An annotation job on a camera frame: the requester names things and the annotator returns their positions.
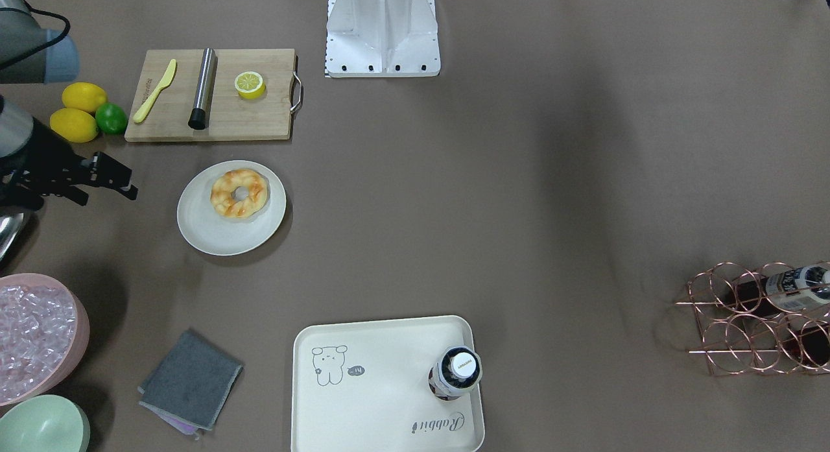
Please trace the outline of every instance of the cut citrus slice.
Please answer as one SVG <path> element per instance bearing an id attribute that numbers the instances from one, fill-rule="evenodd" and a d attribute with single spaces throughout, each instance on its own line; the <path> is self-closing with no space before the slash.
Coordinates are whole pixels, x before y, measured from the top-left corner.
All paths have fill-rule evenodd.
<path id="1" fill-rule="evenodd" d="M 243 99 L 255 99 L 265 92 L 265 81 L 257 71 L 245 71 L 234 80 L 237 92 Z"/>

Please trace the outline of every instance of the black cable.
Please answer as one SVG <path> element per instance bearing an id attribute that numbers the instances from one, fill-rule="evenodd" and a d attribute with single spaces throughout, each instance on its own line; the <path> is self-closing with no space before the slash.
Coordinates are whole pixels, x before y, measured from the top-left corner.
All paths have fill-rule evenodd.
<path id="1" fill-rule="evenodd" d="M 29 12 L 33 12 L 34 14 L 39 14 L 39 15 L 42 15 L 42 16 L 48 16 L 50 18 L 56 18 L 56 19 L 62 20 L 63 21 L 63 32 L 61 32 L 56 38 L 51 39 L 49 42 L 39 44 L 37 47 L 34 47 L 31 50 L 27 50 L 27 51 L 24 51 L 24 53 L 21 53 L 20 55 L 13 56 L 13 57 L 9 58 L 8 60 L 6 60 L 5 62 L 0 62 L 0 71 L 10 67 L 10 65 L 13 65 L 15 63 L 23 61 L 24 59 L 29 58 L 30 56 L 34 55 L 35 53 L 38 53 L 38 51 L 46 50 L 48 47 L 51 47 L 54 44 L 56 44 L 57 42 L 62 41 L 66 37 L 66 35 L 69 34 L 69 27 L 70 26 L 69 26 L 69 20 L 68 19 L 61 16 L 60 14 L 56 14 L 56 12 L 48 12 L 48 11 L 43 11 L 41 9 L 32 8 L 32 5 L 30 5 L 29 2 L 27 2 L 26 0 L 21 0 L 21 1 L 23 1 L 23 3 L 26 5 L 26 8 L 29 8 Z"/>

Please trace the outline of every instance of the green bowl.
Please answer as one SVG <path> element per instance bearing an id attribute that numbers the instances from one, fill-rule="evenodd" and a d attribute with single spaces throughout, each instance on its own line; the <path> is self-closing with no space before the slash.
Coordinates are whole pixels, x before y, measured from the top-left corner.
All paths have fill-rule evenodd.
<path id="1" fill-rule="evenodd" d="M 0 450 L 85 452 L 89 420 L 62 396 L 36 396 L 0 418 Z"/>

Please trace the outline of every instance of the lime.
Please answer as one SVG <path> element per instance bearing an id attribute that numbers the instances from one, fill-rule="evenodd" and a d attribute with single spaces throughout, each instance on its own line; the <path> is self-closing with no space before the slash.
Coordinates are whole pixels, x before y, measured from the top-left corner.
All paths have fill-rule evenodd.
<path id="1" fill-rule="evenodd" d="M 95 110 L 98 127 L 108 135 L 122 135 L 127 129 L 127 114 L 120 106 L 107 102 Z"/>
<path id="2" fill-rule="evenodd" d="M 106 103 L 106 92 L 91 82 L 75 82 L 63 89 L 60 100 L 66 108 L 77 108 L 88 113 L 95 113 L 101 104 Z"/>
<path id="3" fill-rule="evenodd" d="M 245 71 L 237 76 L 233 83 L 243 99 L 255 99 L 265 92 L 265 80 L 257 71 Z"/>
<path id="4" fill-rule="evenodd" d="M 70 142 L 89 142 L 98 135 L 95 118 L 77 108 L 62 108 L 51 114 L 49 127 Z"/>

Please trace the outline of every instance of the cutting board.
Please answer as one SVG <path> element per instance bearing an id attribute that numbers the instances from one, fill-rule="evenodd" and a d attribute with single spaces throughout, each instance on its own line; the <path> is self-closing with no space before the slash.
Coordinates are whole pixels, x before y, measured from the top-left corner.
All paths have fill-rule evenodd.
<path id="1" fill-rule="evenodd" d="M 205 130 L 187 125 L 196 95 L 199 67 L 204 50 L 148 50 L 136 97 L 130 110 L 130 124 L 124 138 L 131 142 L 158 141 L 272 141 L 291 136 L 291 92 L 294 86 L 294 49 L 216 50 L 216 82 L 213 103 Z M 176 76 L 169 88 L 158 95 L 143 123 L 132 116 L 155 88 L 164 70 L 175 58 Z M 255 100 L 243 99 L 234 80 L 244 71 L 257 71 L 266 91 Z"/>

